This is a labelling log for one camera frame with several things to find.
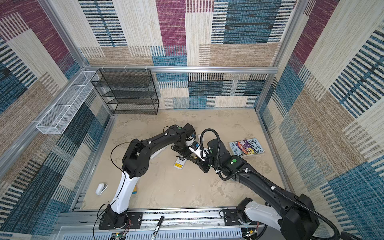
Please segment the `red white remote control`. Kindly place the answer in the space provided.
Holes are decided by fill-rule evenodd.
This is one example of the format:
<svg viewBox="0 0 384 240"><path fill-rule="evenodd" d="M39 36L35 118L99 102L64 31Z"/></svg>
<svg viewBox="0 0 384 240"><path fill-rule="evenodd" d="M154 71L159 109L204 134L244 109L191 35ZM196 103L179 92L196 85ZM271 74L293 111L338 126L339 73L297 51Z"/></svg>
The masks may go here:
<svg viewBox="0 0 384 240"><path fill-rule="evenodd" d="M187 159L186 158L183 158L183 157L177 157L175 163L174 163L174 167L176 169L179 169L179 170L182 170L185 166L187 162Z"/></svg>

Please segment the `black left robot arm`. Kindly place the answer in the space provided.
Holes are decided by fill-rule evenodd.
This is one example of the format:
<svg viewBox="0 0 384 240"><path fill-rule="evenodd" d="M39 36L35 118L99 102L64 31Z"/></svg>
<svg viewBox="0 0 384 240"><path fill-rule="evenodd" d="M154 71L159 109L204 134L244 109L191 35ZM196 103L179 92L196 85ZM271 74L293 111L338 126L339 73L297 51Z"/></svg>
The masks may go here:
<svg viewBox="0 0 384 240"><path fill-rule="evenodd" d="M127 211L132 192L149 169L150 158L158 151L171 145L180 156L187 158L192 152L188 141L196 139L192 125L170 126L166 131L146 140L134 139L130 142L122 159L122 177L112 203L108 204L104 217L116 229L121 229L128 221Z"/></svg>

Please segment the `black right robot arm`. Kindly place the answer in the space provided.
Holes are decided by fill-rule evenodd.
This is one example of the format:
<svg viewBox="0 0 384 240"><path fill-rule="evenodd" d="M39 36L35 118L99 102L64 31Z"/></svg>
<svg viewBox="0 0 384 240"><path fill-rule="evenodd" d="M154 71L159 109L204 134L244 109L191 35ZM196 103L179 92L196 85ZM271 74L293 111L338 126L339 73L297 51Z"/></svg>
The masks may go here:
<svg viewBox="0 0 384 240"><path fill-rule="evenodd" d="M312 200L302 194L297 196L273 183L240 156L231 155L222 143L218 133L205 129L204 133L214 133L216 139L204 147L196 141L195 131L187 134L189 150L198 157L202 171L215 170L222 181L234 180L245 185L267 203L261 206L250 198L245 198L237 207L241 224L261 222L279 230L286 240L316 240L315 232L324 222L331 227L331 240L341 239L338 228L326 217L315 211Z"/></svg>

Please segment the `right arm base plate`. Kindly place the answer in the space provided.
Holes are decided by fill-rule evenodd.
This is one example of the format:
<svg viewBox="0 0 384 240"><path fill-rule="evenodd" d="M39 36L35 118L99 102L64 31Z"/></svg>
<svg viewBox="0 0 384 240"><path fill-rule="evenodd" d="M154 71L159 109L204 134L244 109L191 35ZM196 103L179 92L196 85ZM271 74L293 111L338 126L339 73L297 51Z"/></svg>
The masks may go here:
<svg viewBox="0 0 384 240"><path fill-rule="evenodd" d="M219 211L219 215L224 219L225 226L249 226L249 225L257 225L257 222L241 220L236 209L222 209Z"/></svg>

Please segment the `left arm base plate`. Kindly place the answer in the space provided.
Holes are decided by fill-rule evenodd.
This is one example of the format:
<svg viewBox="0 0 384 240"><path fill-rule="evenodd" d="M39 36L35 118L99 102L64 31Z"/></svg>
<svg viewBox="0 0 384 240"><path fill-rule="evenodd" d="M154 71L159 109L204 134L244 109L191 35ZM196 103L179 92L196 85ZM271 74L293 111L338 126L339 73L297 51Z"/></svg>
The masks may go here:
<svg viewBox="0 0 384 240"><path fill-rule="evenodd" d="M99 230L127 230L139 229L142 224L143 212L127 212L119 216L104 213L101 222L99 223Z"/></svg>

